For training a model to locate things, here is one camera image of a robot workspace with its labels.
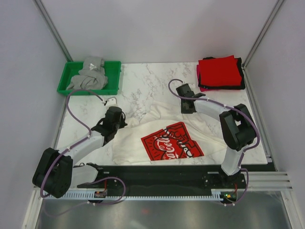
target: white wall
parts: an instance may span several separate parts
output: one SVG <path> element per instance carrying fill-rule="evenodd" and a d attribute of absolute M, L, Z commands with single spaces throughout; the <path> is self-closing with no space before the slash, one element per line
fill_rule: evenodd
<path fill-rule="evenodd" d="M 70 55 L 124 63 L 246 58 L 276 0 L 41 0 Z"/>
<path fill-rule="evenodd" d="M 31 0 L 0 1 L 0 228 L 18 229 L 31 179 L 51 145 L 64 98 L 65 64 Z"/>
<path fill-rule="evenodd" d="M 247 67 L 273 155 L 305 215 L 305 1 L 286 1 Z"/>

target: marble table top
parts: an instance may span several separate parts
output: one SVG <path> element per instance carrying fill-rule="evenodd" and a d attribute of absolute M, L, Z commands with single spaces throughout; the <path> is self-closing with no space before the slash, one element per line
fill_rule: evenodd
<path fill-rule="evenodd" d="M 195 93 L 200 92 L 196 85 L 195 62 L 185 63 L 133 63 L 122 64 L 120 76 L 119 93 L 116 95 L 118 106 L 125 112 L 126 117 L 134 117 L 139 121 L 150 110 L 154 100 L 165 103 L 180 105 L 180 100 L 173 96 L 168 88 L 168 82 L 173 78 L 183 80 L 184 83 L 192 83 L 190 87 Z M 173 82 L 175 89 L 180 82 Z M 226 105 L 234 106 L 245 104 L 251 115 L 253 115 L 248 96 L 245 90 L 241 91 L 210 91 L 205 92 L 211 99 L 215 99 Z M 72 112 L 86 123 L 89 127 L 95 126 L 104 115 L 104 107 L 96 96 L 72 96 L 69 107 Z M 212 133 L 222 138 L 220 123 L 211 117 L 205 116 L 205 120 Z M 76 122 L 68 112 L 64 115 L 57 148 L 68 146 L 71 142 L 78 140 L 87 134 L 87 129 Z M 204 156 L 200 164 L 221 164 L 224 160 L 224 152 Z M 97 149 L 83 158 L 80 162 L 96 163 L 98 165 L 115 165 L 112 161 L 112 141 L 103 148 Z M 186 164 L 183 159 L 178 164 Z M 198 164 L 198 160 L 187 162 L 187 164 Z M 242 164 L 267 164 L 262 144 L 247 151 Z"/>

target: red folded cloth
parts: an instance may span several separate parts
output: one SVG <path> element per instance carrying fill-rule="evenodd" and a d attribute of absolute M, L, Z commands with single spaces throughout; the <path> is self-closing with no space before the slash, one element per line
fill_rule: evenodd
<path fill-rule="evenodd" d="M 245 88 L 241 58 L 205 58 L 197 66 L 198 86 L 208 89 L 241 90 Z"/>

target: green plastic tray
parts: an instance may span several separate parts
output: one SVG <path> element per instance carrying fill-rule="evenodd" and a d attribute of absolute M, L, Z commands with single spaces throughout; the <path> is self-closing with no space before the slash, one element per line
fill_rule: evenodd
<path fill-rule="evenodd" d="M 71 78 L 78 75 L 78 71 L 82 69 L 83 62 L 67 62 L 58 84 L 57 92 L 68 95 L 72 90 L 66 90 L 70 84 Z M 118 94 L 119 79 L 121 72 L 120 61 L 105 61 L 105 75 L 108 77 L 107 85 L 101 90 L 92 90 L 96 94 Z M 91 95 L 89 92 L 76 92 L 73 95 Z"/>

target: gray towel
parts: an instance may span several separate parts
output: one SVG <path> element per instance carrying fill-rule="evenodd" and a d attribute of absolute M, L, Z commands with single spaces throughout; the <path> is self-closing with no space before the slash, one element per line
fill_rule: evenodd
<path fill-rule="evenodd" d="M 100 90 L 108 82 L 105 76 L 104 60 L 100 57 L 87 57 L 83 64 L 83 69 L 71 78 L 67 90 L 91 89 Z"/>

